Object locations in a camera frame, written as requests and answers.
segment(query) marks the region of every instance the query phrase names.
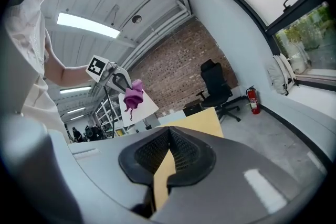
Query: red brick wall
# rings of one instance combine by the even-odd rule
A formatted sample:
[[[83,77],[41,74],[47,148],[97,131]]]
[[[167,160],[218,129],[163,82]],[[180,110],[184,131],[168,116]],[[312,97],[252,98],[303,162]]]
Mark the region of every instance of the red brick wall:
[[[156,103],[158,118],[178,111],[207,90],[200,75],[201,64],[208,59],[220,62],[231,88],[236,76],[223,52],[201,22],[192,18],[158,42],[129,70],[132,80],[141,79],[144,90]]]

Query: table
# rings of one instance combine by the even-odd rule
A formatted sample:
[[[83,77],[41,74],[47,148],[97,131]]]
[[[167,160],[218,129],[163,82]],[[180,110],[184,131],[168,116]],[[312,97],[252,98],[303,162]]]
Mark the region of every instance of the table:
[[[160,127],[164,126],[184,127],[210,135],[224,137],[214,108],[203,110],[182,120],[174,121]],[[161,208],[168,199],[167,178],[175,173],[174,158],[172,153],[168,151],[165,159],[154,175],[154,197],[157,210]]]

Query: white wall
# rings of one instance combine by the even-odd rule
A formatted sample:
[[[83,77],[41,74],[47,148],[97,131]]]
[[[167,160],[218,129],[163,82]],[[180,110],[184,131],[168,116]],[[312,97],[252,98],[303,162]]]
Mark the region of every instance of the white wall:
[[[72,136],[74,135],[72,132],[72,127],[75,127],[82,134],[85,132],[85,127],[87,125],[92,126],[92,124],[93,119],[91,117],[80,118],[78,120],[67,122],[68,130]]]
[[[254,85],[260,102],[300,129],[330,159],[336,156],[336,120],[302,100],[277,94],[267,65],[271,50],[253,20],[233,0],[189,0],[193,13],[214,37],[229,60],[241,94]]]

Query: ceiling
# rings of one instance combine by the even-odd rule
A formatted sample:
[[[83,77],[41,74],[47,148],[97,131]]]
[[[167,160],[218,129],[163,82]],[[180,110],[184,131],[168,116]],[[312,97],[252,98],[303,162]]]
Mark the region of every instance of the ceiling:
[[[65,66],[87,65],[93,55],[102,56],[130,68],[148,49],[190,17],[187,0],[45,0],[41,5],[55,55]],[[58,14],[67,12],[111,26],[121,31],[117,39],[56,24]],[[134,15],[142,21],[132,22]],[[47,80],[48,93],[64,122],[82,114],[92,114],[104,93],[91,85],[90,92],[60,94],[60,87]],[[83,111],[68,111],[86,107]]]

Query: mesh pad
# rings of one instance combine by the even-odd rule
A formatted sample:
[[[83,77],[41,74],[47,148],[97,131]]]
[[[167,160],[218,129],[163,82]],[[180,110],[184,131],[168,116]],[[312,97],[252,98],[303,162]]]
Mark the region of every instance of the mesh pad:
[[[143,168],[155,174],[167,154],[169,132],[156,137],[135,151],[134,158]]]
[[[169,190],[196,184],[216,163],[215,152],[208,144],[175,127],[164,127],[124,148],[118,158],[119,165],[132,182],[152,187],[153,176],[168,150],[173,154],[176,168],[176,174],[167,179]]]
[[[176,171],[181,171],[194,164],[199,152],[197,147],[174,131],[170,131],[169,149],[173,154]]]

